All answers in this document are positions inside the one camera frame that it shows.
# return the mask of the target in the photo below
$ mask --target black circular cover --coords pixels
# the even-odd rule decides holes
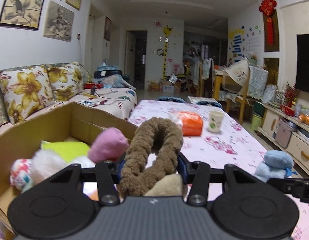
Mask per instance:
[[[16,233],[32,239],[56,239],[85,228],[94,218],[93,201],[63,184],[36,187],[14,199],[8,209]]]
[[[220,195],[211,208],[225,231],[243,239],[290,236],[299,219],[292,199],[267,184],[239,184]]]

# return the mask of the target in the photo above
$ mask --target chair leg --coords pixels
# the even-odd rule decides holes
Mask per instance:
[[[245,107],[245,103],[241,103],[240,105],[240,114],[239,114],[239,124],[241,125],[243,123],[243,113],[244,113],[244,107]]]
[[[230,99],[228,99],[228,100],[227,100],[227,105],[226,105],[226,107],[225,107],[225,112],[226,112],[226,113],[229,113],[229,111],[230,111],[230,102],[231,102]]]

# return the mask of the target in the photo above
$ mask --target blue chair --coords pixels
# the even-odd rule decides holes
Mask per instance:
[[[223,110],[222,105],[218,102],[200,101],[196,103],[196,105],[202,105],[202,106],[212,105],[212,106],[219,107]]]
[[[174,97],[159,97],[157,101],[172,101],[175,103],[185,103],[182,98],[174,98]]]

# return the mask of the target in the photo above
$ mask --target drawer handle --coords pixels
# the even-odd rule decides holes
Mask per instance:
[[[275,119],[273,120],[273,122],[272,122],[272,124],[271,124],[271,130],[272,130],[272,131],[273,131],[274,124],[275,124]]]
[[[301,155],[309,161],[309,155],[305,154],[304,151],[301,151]]]

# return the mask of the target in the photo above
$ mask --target floral plush ball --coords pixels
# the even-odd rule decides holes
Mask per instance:
[[[15,186],[19,190],[30,182],[31,159],[16,160],[10,169],[10,185]]]

